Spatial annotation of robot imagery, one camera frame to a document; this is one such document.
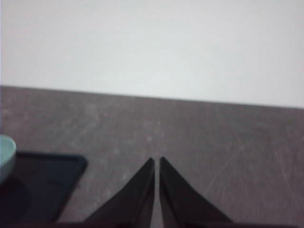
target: teal bowl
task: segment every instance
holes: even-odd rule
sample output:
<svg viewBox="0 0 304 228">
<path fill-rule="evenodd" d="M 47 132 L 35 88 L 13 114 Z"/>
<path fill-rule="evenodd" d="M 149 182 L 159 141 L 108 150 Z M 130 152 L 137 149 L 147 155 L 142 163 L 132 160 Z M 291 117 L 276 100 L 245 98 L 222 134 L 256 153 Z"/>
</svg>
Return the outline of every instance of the teal bowl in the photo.
<svg viewBox="0 0 304 228">
<path fill-rule="evenodd" d="M 0 184 L 12 173 L 16 160 L 16 144 L 6 135 L 0 135 Z"/>
</svg>

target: black tray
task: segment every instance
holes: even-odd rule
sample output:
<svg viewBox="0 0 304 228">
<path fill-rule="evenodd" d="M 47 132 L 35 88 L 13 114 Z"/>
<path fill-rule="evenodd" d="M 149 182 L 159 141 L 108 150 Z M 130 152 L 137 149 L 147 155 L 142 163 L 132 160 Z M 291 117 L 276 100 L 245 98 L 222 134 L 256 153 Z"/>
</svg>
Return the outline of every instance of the black tray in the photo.
<svg viewBox="0 0 304 228">
<path fill-rule="evenodd" d="M 86 165 L 80 155 L 17 152 L 13 174 L 0 185 L 0 227 L 55 221 Z"/>
</svg>

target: white wall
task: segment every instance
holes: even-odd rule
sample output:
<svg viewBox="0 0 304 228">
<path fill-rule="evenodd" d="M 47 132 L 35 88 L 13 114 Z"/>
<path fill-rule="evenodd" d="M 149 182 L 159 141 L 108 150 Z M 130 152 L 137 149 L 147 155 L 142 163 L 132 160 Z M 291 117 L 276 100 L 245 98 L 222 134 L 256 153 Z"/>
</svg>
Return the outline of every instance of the white wall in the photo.
<svg viewBox="0 0 304 228">
<path fill-rule="evenodd" d="M 304 107 L 303 0 L 2 0 L 3 85 Z"/>
</svg>

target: gray floor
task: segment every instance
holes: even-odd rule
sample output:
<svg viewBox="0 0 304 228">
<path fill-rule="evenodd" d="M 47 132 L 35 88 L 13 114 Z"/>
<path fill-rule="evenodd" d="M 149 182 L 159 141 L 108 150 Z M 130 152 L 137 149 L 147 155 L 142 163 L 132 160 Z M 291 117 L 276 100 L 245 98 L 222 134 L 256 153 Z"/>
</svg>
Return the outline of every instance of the gray floor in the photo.
<svg viewBox="0 0 304 228">
<path fill-rule="evenodd" d="M 88 159 L 60 221 L 85 219 L 165 156 L 233 220 L 304 226 L 303 109 L 2 87 L 1 111 L 19 149 Z"/>
</svg>

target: scratch on floor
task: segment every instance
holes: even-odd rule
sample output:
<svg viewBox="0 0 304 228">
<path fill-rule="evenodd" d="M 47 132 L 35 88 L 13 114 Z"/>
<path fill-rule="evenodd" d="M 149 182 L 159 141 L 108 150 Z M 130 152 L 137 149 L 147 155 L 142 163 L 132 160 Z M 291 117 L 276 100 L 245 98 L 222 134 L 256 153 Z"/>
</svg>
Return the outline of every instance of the scratch on floor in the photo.
<svg viewBox="0 0 304 228">
<path fill-rule="evenodd" d="M 213 177 L 212 181 L 210 182 L 210 184 L 208 185 L 208 187 L 206 188 L 204 194 L 206 195 L 208 193 L 208 191 L 210 190 L 210 188 L 212 187 L 214 181 L 218 178 L 218 176 L 228 167 L 228 165 L 234 160 L 236 159 L 239 154 L 243 151 L 243 149 L 245 148 L 245 145 L 243 145 L 241 147 L 241 149 L 239 150 L 239 152 L 234 155 L 234 156 L 230 156 L 230 158 L 228 158 L 226 160 L 226 162 L 224 163 L 224 165 L 222 166 L 222 168 L 215 174 L 215 176 Z"/>
<path fill-rule="evenodd" d="M 276 157 L 276 162 L 277 162 L 278 166 L 280 167 L 280 170 L 281 170 L 281 173 L 282 173 L 285 185 L 286 185 L 286 187 L 287 187 L 287 189 L 289 191 L 289 194 L 291 195 L 291 198 L 292 198 L 294 204 L 296 204 L 295 195 L 294 195 L 293 191 L 291 190 L 291 186 L 290 186 L 289 181 L 287 179 L 287 175 L 286 175 L 286 173 L 284 171 L 284 168 L 283 168 L 283 165 L 282 165 L 282 161 L 280 160 L 279 155 L 277 154 L 276 150 L 274 150 L 274 153 L 275 153 L 275 157 Z"/>
</svg>

